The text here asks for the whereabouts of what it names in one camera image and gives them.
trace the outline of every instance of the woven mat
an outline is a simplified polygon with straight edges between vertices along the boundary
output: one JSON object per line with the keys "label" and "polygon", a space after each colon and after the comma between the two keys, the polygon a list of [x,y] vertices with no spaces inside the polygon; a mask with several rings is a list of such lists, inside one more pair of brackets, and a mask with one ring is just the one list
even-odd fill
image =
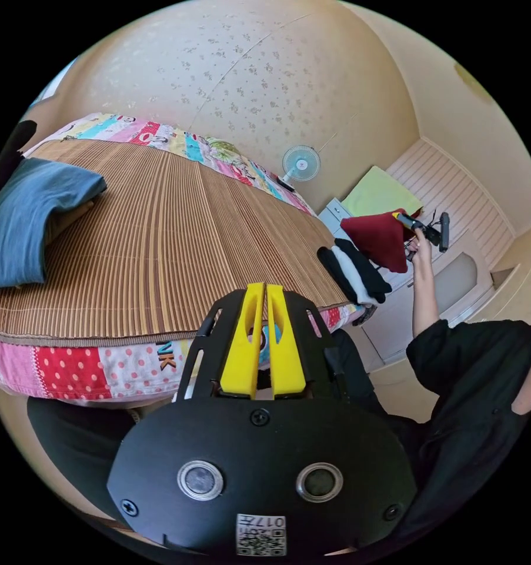
{"label": "woven mat", "polygon": [[329,231],[265,192],[133,144],[51,141],[33,157],[96,171],[108,189],[46,249],[45,285],[0,290],[0,336],[12,343],[190,338],[216,299],[253,282],[319,309],[346,303],[316,258]]}

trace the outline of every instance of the hand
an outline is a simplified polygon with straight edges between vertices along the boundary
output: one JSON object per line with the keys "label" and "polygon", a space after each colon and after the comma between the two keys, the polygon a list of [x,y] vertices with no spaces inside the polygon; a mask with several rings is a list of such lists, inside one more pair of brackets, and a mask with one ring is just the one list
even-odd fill
{"label": "hand", "polygon": [[411,239],[407,247],[409,251],[415,252],[412,257],[412,264],[415,268],[421,264],[432,265],[432,247],[429,241],[419,228],[415,229],[415,233],[416,237]]}

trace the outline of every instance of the yellow-green towel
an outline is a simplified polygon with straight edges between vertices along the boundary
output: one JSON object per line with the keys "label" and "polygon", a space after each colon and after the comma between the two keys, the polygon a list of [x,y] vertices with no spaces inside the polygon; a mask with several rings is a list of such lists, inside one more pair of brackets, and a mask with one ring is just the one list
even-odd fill
{"label": "yellow-green towel", "polygon": [[399,181],[379,167],[371,167],[342,201],[352,216],[372,216],[403,208],[413,215],[422,203]]}

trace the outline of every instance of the label sticker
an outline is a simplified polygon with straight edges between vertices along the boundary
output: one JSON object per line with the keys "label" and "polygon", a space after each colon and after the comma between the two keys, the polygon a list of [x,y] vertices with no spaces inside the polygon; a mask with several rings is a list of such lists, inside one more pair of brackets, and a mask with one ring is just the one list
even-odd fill
{"label": "label sticker", "polygon": [[238,514],[236,553],[259,557],[287,555],[285,516]]}

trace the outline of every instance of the screw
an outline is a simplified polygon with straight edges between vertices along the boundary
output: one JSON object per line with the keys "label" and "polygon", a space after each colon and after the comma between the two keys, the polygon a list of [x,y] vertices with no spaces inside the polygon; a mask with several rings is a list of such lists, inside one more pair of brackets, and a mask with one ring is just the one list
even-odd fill
{"label": "screw", "polygon": [[255,426],[266,426],[269,423],[270,416],[267,410],[263,408],[259,408],[258,410],[254,410],[249,417],[251,423]]}
{"label": "screw", "polygon": [[138,507],[131,500],[128,500],[127,498],[125,498],[120,502],[120,508],[128,516],[134,517],[138,515]]}
{"label": "screw", "polygon": [[399,516],[400,516],[400,505],[398,504],[392,504],[385,510],[385,513],[383,514],[383,518],[387,522],[396,520]]}

